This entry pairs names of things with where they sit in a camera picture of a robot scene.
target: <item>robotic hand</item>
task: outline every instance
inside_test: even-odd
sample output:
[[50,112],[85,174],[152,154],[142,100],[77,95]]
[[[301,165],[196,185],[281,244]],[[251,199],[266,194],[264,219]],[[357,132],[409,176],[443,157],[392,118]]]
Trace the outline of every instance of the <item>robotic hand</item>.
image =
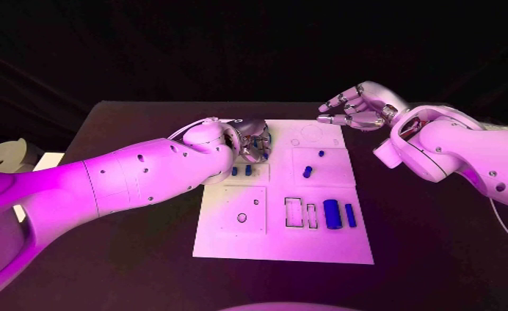
[[365,81],[318,108],[344,103],[346,114],[317,116],[317,122],[362,131],[391,127],[389,138],[373,149],[388,168],[404,163],[437,183],[457,172],[490,199],[508,204],[508,131],[487,131],[482,123],[447,106],[411,108],[388,88]]
[[[262,120],[206,118],[167,139],[141,142],[64,166],[0,173],[0,290],[67,230],[112,212],[151,205],[217,183],[238,156],[265,161],[271,152]],[[25,212],[23,233],[11,207]]]

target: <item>circular cutout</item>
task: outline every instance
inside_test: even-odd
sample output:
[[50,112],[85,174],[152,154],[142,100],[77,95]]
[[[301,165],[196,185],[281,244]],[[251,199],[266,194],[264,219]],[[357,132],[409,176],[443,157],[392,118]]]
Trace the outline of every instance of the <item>circular cutout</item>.
[[241,214],[238,215],[236,219],[238,219],[238,222],[239,222],[239,223],[245,223],[245,221],[246,221],[246,214],[245,214],[245,213],[241,213]]
[[301,129],[301,136],[308,142],[316,142],[323,137],[323,131],[314,125],[307,125]]

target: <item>rectangular cutout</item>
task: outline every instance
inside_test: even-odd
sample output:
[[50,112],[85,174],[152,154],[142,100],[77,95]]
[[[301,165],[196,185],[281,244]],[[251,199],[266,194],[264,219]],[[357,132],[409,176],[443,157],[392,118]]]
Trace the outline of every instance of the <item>rectangular cutout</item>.
[[313,203],[307,203],[307,220],[308,228],[317,229],[316,205]]
[[285,205],[285,227],[303,228],[301,199],[284,197]]

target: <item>metal hand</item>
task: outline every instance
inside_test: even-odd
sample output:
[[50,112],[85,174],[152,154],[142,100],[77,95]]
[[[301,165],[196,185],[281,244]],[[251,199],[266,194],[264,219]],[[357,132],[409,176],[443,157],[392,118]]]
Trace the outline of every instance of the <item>metal hand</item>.
[[327,111],[340,104],[346,114],[321,114],[317,122],[347,125],[363,131],[379,129],[383,124],[392,126],[409,108],[404,99],[372,81],[362,82],[339,93],[320,106],[318,111]]

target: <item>small blue object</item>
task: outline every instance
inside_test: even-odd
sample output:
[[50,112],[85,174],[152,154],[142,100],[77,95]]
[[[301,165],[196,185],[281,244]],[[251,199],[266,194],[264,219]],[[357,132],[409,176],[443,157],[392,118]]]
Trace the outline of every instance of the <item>small blue object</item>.
[[347,215],[349,227],[355,228],[356,227],[356,220],[355,220],[355,214],[352,213],[350,203],[346,203],[346,215]]
[[339,203],[336,202],[336,200],[324,200],[323,207],[324,207],[326,228],[327,229],[342,228]]
[[310,173],[311,173],[311,167],[305,166],[304,167],[304,172],[303,172],[303,177],[308,179],[310,178]]

